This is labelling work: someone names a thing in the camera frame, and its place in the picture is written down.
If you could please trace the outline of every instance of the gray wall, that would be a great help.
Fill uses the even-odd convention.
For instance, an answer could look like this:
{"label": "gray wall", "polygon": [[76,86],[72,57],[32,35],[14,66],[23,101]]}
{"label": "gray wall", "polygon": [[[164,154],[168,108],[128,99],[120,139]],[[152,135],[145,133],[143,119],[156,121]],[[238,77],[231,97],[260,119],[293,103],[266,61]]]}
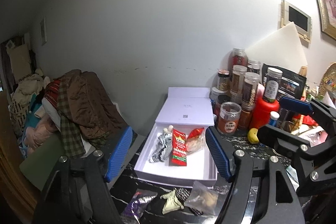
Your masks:
{"label": "gray wall", "polygon": [[[316,0],[287,0],[313,20],[304,46],[309,84],[335,60],[321,34]],[[278,29],[281,0],[46,0],[31,26],[37,61],[57,77],[79,68],[98,74],[125,120],[146,135],[169,86],[211,86],[232,47]],[[39,22],[46,17],[48,42]]]}

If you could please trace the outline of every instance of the green cushion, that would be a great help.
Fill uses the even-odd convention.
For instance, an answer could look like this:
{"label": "green cushion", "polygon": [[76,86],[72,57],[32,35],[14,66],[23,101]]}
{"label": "green cushion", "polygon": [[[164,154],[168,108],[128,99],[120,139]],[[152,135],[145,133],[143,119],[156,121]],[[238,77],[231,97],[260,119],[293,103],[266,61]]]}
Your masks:
{"label": "green cushion", "polygon": [[20,164],[20,170],[35,187],[42,191],[55,163],[63,155],[65,151],[59,135],[52,134]]}

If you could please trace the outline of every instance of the red container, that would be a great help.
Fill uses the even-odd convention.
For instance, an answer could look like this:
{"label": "red container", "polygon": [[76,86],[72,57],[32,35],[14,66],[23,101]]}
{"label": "red container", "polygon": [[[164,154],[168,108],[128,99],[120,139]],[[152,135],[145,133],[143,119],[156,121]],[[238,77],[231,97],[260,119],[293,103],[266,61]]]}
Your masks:
{"label": "red container", "polygon": [[268,103],[263,100],[263,97],[259,97],[255,104],[255,109],[249,129],[259,129],[263,125],[268,124],[271,111],[277,112],[278,110],[279,102],[277,100],[275,100],[273,103]]}

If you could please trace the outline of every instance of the white label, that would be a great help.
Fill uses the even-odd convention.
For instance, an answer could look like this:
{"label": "white label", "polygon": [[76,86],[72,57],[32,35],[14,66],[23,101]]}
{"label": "white label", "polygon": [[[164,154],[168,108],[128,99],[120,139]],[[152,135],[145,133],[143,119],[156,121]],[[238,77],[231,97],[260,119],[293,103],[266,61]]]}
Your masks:
{"label": "white label", "polygon": [[268,99],[275,99],[278,93],[279,84],[274,80],[270,80],[266,84],[264,96]]}
{"label": "white label", "polygon": [[236,128],[236,123],[235,122],[227,122],[225,124],[224,130],[227,133],[231,133],[231,132],[233,132],[233,130],[235,130],[235,128]]}

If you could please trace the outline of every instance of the purple packet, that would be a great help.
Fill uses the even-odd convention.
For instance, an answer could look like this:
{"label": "purple packet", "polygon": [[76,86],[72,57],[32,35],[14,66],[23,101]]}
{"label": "purple packet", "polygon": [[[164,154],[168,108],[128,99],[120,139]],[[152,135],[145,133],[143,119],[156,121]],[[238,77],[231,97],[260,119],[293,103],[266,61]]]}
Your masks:
{"label": "purple packet", "polygon": [[158,194],[156,192],[137,189],[125,210],[120,217],[124,224],[140,224],[140,218],[143,215],[148,203],[150,203]]}

